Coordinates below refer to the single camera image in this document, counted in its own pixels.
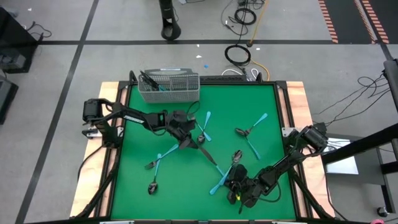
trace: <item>green mat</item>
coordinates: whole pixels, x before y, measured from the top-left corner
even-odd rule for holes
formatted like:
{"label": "green mat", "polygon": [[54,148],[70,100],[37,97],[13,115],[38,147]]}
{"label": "green mat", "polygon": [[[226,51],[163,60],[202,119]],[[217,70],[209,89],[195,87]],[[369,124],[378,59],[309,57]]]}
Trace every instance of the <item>green mat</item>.
{"label": "green mat", "polygon": [[[226,172],[231,156],[238,149],[243,151],[241,164],[252,177],[284,156],[282,136],[272,86],[201,86],[200,109],[195,114],[201,126],[206,112],[211,118],[206,132],[213,139],[203,147]],[[136,86],[133,87],[130,107],[146,113],[186,110],[190,103],[147,104]],[[238,136],[235,128],[250,128],[264,113],[268,117],[259,123],[249,135],[249,140],[262,159],[256,159],[246,140]],[[199,128],[192,132],[196,139]],[[244,207],[238,214],[240,202],[229,204],[228,189],[220,187],[214,194],[209,191],[221,179],[220,173],[206,157],[196,149],[177,149],[161,160],[155,195],[147,193],[153,181],[155,168],[144,166],[156,159],[158,153],[168,151],[177,140],[168,133],[156,136],[142,126],[127,122],[124,133],[121,163],[113,201],[113,219],[166,219],[166,220],[215,220],[215,219],[294,219],[292,194],[287,174],[280,180],[282,197],[277,203],[258,201],[253,208]],[[277,198],[275,190],[266,198]]]}

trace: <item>wooden board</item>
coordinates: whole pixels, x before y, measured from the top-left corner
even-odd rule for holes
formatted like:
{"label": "wooden board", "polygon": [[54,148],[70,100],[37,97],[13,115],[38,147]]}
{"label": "wooden board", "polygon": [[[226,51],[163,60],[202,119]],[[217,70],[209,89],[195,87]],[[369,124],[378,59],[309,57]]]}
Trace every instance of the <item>wooden board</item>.
{"label": "wooden board", "polygon": [[[104,82],[101,86],[101,91],[99,93],[100,98],[106,98],[110,101],[114,101],[116,99],[116,95],[118,92],[118,82]],[[312,124],[310,108],[308,107],[307,96],[305,94],[304,85],[302,82],[287,82],[290,105],[292,107],[292,113],[294,117],[295,126],[298,128],[303,128],[305,126]],[[289,126],[289,120],[287,118],[287,112],[285,107],[285,101],[283,98],[283,94],[279,91],[280,103],[282,105],[282,114],[284,116],[284,122],[286,126]],[[124,99],[126,98],[126,91],[122,94],[122,102],[124,103]],[[100,147],[101,140],[93,139],[88,140],[88,144],[86,147],[85,157],[90,155],[95,149]],[[100,150],[97,154],[95,154],[90,160],[87,161],[85,166],[81,170],[80,180],[78,182],[78,186],[76,189],[75,199],[72,205],[72,211],[70,216],[74,216],[79,214],[86,204],[91,200],[92,196],[95,194],[99,187],[99,182],[101,178],[105,149]],[[114,157],[115,151],[112,152],[111,158]],[[112,167],[113,160],[109,164],[109,169]],[[325,171],[323,170],[323,164],[321,157],[311,157],[304,161],[303,163],[305,178],[307,181],[307,186],[310,189],[313,196],[316,198],[318,203],[325,209],[327,213],[332,216],[335,216],[334,211],[330,204],[328,203],[327,198],[327,189],[325,182]],[[298,195],[298,203],[300,206],[300,214],[305,217],[305,206],[303,201],[303,195],[298,187],[297,195]],[[103,203],[101,207],[101,215],[105,216],[107,205],[108,205],[108,197],[109,197],[109,188],[103,195]]]}

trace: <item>wooden table frame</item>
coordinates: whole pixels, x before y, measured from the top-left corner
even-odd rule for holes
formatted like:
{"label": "wooden table frame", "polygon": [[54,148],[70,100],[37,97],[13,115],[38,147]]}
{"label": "wooden table frame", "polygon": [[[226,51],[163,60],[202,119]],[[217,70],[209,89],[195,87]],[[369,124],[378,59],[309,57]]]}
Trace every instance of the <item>wooden table frame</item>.
{"label": "wooden table frame", "polygon": [[[276,83],[280,87],[278,89],[278,93],[285,127],[295,126],[298,128],[303,128],[305,126],[311,125],[312,119],[303,83]],[[106,98],[109,101],[120,101],[121,103],[125,104],[129,100],[129,95],[131,94],[128,92],[130,89],[125,88],[127,84],[128,82],[103,82],[99,93],[99,98]],[[104,115],[109,113],[105,108],[103,111]],[[116,119],[113,122],[113,125],[119,126],[123,124],[124,121],[122,121],[122,119]],[[85,157],[90,155],[95,149],[99,148],[101,144],[102,142],[100,138],[88,140]],[[89,159],[83,166],[70,213],[71,217],[79,214],[91,200],[100,186],[100,181],[104,180],[106,174],[111,170],[115,155],[116,149],[102,149],[91,159]],[[301,169],[305,174],[305,181],[307,183],[308,189],[311,191],[318,203],[324,208],[324,210],[331,216],[334,216],[334,211],[328,202],[328,189],[326,189],[325,171],[321,157],[318,156],[307,158],[303,162]],[[91,217],[104,217],[109,213],[108,202],[109,196],[113,195],[113,193],[110,192],[110,186],[112,184],[114,183],[111,183],[108,186],[102,196],[102,199],[99,203],[101,205],[101,209],[98,209],[99,206],[97,206],[96,210],[91,213]],[[299,215],[301,217],[311,217],[313,215],[314,218],[317,218],[317,214],[312,212],[309,209],[308,204],[305,203],[302,192],[297,185],[295,191],[297,195]]]}

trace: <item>blue handle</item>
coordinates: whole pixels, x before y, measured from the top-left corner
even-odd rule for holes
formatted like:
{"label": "blue handle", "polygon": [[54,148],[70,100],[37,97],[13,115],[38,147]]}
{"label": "blue handle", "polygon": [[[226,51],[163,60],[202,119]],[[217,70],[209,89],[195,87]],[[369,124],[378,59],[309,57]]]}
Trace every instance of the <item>blue handle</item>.
{"label": "blue handle", "polygon": [[253,150],[253,152],[255,153],[255,155],[257,156],[257,159],[260,160],[260,159],[261,159],[260,154],[259,154],[259,153],[257,152],[257,150],[254,148],[254,146],[249,142],[249,140],[248,140],[248,143],[249,143],[251,149]]}
{"label": "blue handle", "polygon": [[206,140],[211,141],[211,137],[206,132],[203,131],[203,128],[201,128],[201,126],[199,124],[198,124],[198,127],[199,127],[200,131],[202,131],[203,134],[205,135]]}
{"label": "blue handle", "polygon": [[211,116],[211,112],[210,112],[210,111],[207,111],[207,114],[206,114],[206,121],[205,121],[205,126],[203,127],[203,129],[206,129],[207,122],[209,121],[209,118],[210,118],[210,116]]}
{"label": "blue handle", "polygon": [[[157,155],[157,158],[160,159],[162,157],[162,155],[159,153]],[[157,175],[157,169],[159,168],[159,164],[160,164],[160,160],[156,162],[156,170],[155,170],[155,177]]]}
{"label": "blue handle", "polygon": [[176,149],[178,149],[178,144],[175,144],[171,149],[169,149],[165,154],[163,154],[162,157],[160,157],[160,158],[158,158],[158,159],[161,159],[161,158],[167,156],[168,154],[170,154],[170,152],[172,152],[172,151],[174,151],[174,150],[176,150]]}
{"label": "blue handle", "polygon": [[268,114],[267,114],[267,113],[264,113],[264,114],[261,116],[261,118],[253,125],[253,127],[256,126],[257,124],[259,124],[263,119],[266,119],[267,117],[268,117]]}
{"label": "blue handle", "polygon": [[222,176],[224,176],[223,171],[220,169],[220,167],[219,167],[218,165],[216,166],[216,168],[218,169],[218,172],[220,172],[220,174],[221,174]]}
{"label": "blue handle", "polygon": [[210,195],[214,195],[216,193],[216,191],[219,189],[219,187],[221,187],[224,184],[226,177],[228,176],[231,168],[232,168],[232,166],[229,167],[228,171],[224,174],[223,178],[221,178],[221,180],[218,182],[218,184],[210,190]]}

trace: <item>gray basket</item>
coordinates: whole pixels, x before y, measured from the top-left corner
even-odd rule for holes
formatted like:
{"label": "gray basket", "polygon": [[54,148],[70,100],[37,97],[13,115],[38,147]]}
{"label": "gray basket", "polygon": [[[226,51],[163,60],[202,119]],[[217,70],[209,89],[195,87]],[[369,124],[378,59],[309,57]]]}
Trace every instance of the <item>gray basket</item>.
{"label": "gray basket", "polygon": [[165,91],[154,91],[138,77],[138,91],[146,103],[184,103],[199,100],[199,74],[187,68],[145,70]]}

